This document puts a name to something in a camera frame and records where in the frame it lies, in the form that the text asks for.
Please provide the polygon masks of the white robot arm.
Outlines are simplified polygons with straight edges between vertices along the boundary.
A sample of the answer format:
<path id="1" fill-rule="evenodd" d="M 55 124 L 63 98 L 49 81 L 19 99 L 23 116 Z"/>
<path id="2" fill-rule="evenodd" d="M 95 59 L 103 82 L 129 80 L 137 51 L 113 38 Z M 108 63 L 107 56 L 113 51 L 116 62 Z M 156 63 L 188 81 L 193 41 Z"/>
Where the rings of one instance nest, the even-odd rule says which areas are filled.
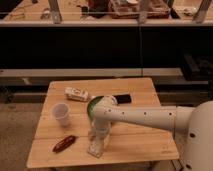
<path id="1" fill-rule="evenodd" d="M 89 154 L 103 155 L 114 121 L 185 132 L 183 171 L 213 171 L 213 101 L 197 107 L 124 107 L 114 96 L 104 96 L 92 108 Z"/>

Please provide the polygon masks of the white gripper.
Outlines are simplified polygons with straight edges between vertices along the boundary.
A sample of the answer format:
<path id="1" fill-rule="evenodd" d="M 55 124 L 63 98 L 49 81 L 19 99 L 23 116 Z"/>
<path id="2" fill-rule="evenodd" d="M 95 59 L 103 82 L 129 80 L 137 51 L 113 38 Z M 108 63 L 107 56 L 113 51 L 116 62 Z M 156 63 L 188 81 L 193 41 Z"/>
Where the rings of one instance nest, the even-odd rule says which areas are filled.
<path id="1" fill-rule="evenodd" d="M 92 130 L 90 130 L 88 132 L 88 138 L 90 141 L 100 140 L 104 144 L 104 146 L 107 147 L 110 141 L 110 134 L 104 136 L 97 136 Z"/>

